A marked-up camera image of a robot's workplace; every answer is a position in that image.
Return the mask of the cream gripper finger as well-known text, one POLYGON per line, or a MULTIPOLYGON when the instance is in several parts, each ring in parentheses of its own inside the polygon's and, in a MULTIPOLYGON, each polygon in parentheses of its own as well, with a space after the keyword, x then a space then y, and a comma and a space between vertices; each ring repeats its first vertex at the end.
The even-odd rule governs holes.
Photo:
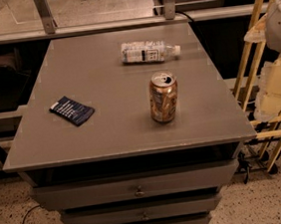
POLYGON ((244 36, 244 41, 247 43, 261 43, 266 41, 266 20, 267 15, 264 14, 258 22, 248 30, 244 36))
POLYGON ((265 122, 281 112, 281 54, 264 64, 258 83, 254 118, 265 122))

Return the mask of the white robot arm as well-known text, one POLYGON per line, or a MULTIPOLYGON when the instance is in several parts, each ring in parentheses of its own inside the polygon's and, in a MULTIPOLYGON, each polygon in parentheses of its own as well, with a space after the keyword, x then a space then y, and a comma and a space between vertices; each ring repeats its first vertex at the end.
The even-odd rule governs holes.
POLYGON ((281 112, 281 0, 272 3, 267 13, 245 34, 244 40, 265 42, 269 49, 279 53, 274 62, 264 64, 258 81, 254 117, 265 122, 281 112))

